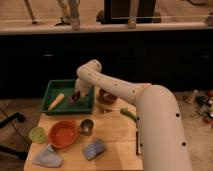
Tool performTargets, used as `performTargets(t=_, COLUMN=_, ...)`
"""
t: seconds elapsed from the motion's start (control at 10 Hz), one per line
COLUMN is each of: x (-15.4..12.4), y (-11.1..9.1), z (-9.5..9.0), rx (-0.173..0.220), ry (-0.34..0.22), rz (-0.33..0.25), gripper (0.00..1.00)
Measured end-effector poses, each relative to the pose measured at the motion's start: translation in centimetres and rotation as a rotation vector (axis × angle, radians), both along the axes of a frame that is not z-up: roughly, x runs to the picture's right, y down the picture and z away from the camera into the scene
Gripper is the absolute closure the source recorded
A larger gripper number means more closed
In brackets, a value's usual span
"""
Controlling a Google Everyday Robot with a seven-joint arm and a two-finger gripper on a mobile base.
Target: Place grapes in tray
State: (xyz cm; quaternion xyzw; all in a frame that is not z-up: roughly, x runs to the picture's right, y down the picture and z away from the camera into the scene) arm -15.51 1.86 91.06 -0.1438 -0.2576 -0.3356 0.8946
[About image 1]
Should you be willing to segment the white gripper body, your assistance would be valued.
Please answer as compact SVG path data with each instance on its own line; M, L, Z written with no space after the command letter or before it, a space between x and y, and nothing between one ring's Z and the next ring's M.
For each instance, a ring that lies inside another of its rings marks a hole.
M75 95L80 98L87 96L89 91L92 89L92 85L87 83L80 78L78 78L75 82Z

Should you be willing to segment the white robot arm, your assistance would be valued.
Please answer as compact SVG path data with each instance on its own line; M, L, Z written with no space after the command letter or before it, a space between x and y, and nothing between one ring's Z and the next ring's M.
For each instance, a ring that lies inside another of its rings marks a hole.
M131 83L101 73L98 60L81 65L76 91L93 85L136 107L144 171L192 171L181 113L174 94L161 85Z

